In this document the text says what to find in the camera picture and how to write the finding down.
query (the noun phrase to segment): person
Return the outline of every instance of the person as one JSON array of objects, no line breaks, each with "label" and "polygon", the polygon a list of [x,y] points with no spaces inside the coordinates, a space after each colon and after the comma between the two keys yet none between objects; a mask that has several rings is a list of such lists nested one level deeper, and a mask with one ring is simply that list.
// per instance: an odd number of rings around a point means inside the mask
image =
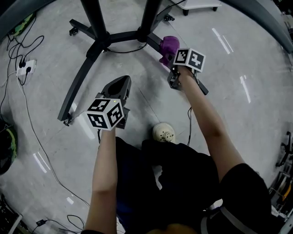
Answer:
[{"label": "person", "polygon": [[[126,234],[266,232],[271,201],[264,181],[244,162],[192,73],[183,66],[179,72],[211,156],[172,143],[167,124],[154,131],[159,141],[145,140],[141,150],[116,138],[115,129],[103,131],[82,234],[117,233],[116,216]],[[170,142],[160,142],[164,129]],[[161,190],[152,165],[162,166]],[[222,206],[210,209],[219,199]]]}]

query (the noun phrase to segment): forearm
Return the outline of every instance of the forearm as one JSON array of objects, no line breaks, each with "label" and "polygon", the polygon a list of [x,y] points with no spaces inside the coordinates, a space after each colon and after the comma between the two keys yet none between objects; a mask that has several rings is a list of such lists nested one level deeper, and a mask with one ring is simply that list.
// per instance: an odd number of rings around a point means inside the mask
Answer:
[{"label": "forearm", "polygon": [[190,75],[181,75],[179,81],[191,104],[205,139],[226,134],[225,126],[211,103],[205,98],[196,81]]},{"label": "forearm", "polygon": [[219,180],[234,166],[244,163],[228,136],[225,126],[211,103],[205,98],[192,73],[181,69],[179,81],[191,103],[198,125],[205,137],[211,157],[216,163]]},{"label": "forearm", "polygon": [[103,131],[98,155],[95,163],[92,191],[116,190],[117,161],[115,128],[112,131]]}]

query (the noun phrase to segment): purple object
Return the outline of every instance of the purple object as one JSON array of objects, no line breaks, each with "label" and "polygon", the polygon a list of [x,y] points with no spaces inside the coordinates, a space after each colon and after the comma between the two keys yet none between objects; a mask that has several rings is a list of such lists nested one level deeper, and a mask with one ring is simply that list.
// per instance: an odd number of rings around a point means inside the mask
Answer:
[{"label": "purple object", "polygon": [[167,36],[160,43],[160,54],[163,56],[159,61],[166,67],[171,68],[171,60],[175,56],[180,43],[177,37]]}]

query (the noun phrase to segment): white power strip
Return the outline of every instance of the white power strip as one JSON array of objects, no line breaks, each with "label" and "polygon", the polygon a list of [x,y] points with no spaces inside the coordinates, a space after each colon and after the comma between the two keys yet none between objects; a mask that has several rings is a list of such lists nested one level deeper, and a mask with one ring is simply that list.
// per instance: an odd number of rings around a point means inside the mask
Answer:
[{"label": "white power strip", "polygon": [[26,66],[24,68],[17,68],[17,72],[16,75],[20,76],[20,75],[26,75],[27,73],[27,68],[31,67],[31,70],[28,74],[30,73],[34,73],[35,69],[36,69],[36,65],[37,65],[37,61],[36,60],[30,60],[26,62]]}]

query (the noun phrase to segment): gray floor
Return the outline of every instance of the gray floor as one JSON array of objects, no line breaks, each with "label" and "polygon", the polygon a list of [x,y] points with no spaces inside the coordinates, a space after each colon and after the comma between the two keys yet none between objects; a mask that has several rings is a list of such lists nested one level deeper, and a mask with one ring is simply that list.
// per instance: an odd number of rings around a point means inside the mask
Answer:
[{"label": "gray floor", "polygon": [[[139,27],[145,0],[101,0],[100,3],[110,33]],[[226,5],[217,12],[192,10],[187,17],[180,8],[174,7],[171,15],[175,21],[161,22],[155,33],[161,38],[176,36],[182,48],[191,47],[206,55],[204,72],[199,78],[210,91],[207,98],[218,110],[245,161],[269,185],[275,174],[280,142],[293,120],[293,74],[289,72],[280,45],[255,22]],[[190,105],[184,93],[169,88],[168,71],[158,62],[160,55],[151,47],[129,54],[103,53],[75,99],[73,125],[64,126],[57,120],[61,104],[93,42],[82,33],[69,36],[68,21],[72,18],[89,25],[78,0],[58,0],[38,13],[24,43],[29,44],[39,35],[44,35],[45,40],[29,56],[37,60],[37,68],[33,76],[28,77],[24,90],[36,134],[56,174],[65,186],[89,202],[98,139],[96,133],[93,139],[84,130],[82,115],[106,83],[126,74],[132,79],[127,102],[131,109],[129,119],[126,129],[117,130],[117,135],[135,146],[139,146],[150,128],[159,122],[173,125],[177,142],[187,143]],[[220,34],[230,54],[212,28]],[[5,81],[9,60],[6,44],[7,39],[0,45],[1,84]],[[134,41],[118,43],[111,49],[127,51],[139,45]],[[241,80],[247,86],[250,102]],[[2,98],[4,88],[0,90]],[[54,180],[41,159],[46,161],[31,130],[25,101],[13,75],[9,79],[8,97],[9,103],[6,99],[3,112],[15,123],[19,147],[16,161],[0,177],[0,189],[10,204],[24,215],[30,228],[36,226],[36,221],[47,218],[67,225],[67,214],[79,215],[85,220],[87,206]],[[194,118],[190,145],[208,153]],[[45,170],[40,168],[34,155]],[[37,233],[52,233],[53,226],[40,227]]]}]

